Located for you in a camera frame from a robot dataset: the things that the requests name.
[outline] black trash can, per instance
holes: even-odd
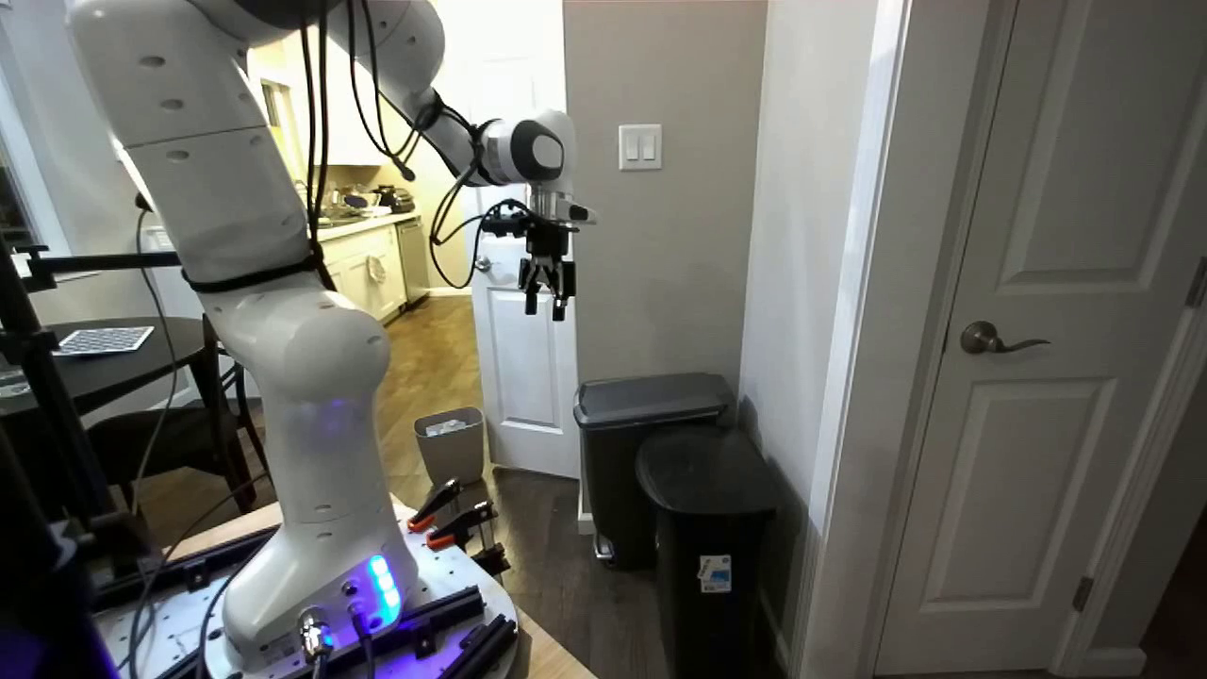
[[[639,487],[647,436],[683,424],[716,424],[727,411],[721,372],[668,372],[593,381],[576,388],[584,484],[595,519],[595,558],[622,570],[654,567],[654,507]]]
[[[681,679],[754,668],[754,573],[776,508],[776,480],[744,432],[692,426],[651,436],[639,456],[658,507],[661,625]]]

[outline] box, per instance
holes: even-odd
[[[436,487],[443,487],[447,480],[483,480],[483,411],[458,407],[416,417],[416,440]]]

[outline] trash can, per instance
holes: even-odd
[[[651,432],[683,424],[716,424],[727,411],[721,372],[664,372],[593,381],[576,388],[584,487],[595,519],[595,558],[622,570],[654,567],[654,507],[639,487],[639,448]]]
[[[658,507],[661,625],[681,679],[727,679],[754,668],[754,573],[776,508],[775,470],[744,432],[677,429],[639,451]]]
[[[416,417],[418,456],[432,476],[432,484],[461,480],[481,484],[483,480],[483,411],[458,407],[443,415]]]

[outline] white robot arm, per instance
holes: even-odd
[[[394,625],[423,581],[397,527],[375,436],[384,331],[317,283],[306,207],[248,93],[237,54],[325,14],[370,29],[389,102],[472,185],[530,182],[530,277],[560,283],[575,133],[566,114],[467,129],[432,88],[443,23],[426,0],[72,0],[70,28],[115,134],[180,251],[231,355],[265,397],[283,527],[223,603],[228,651],[265,674],[321,616],[336,649]]]

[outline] light switch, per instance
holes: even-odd
[[[619,168],[658,172],[664,167],[664,124],[619,124]]]

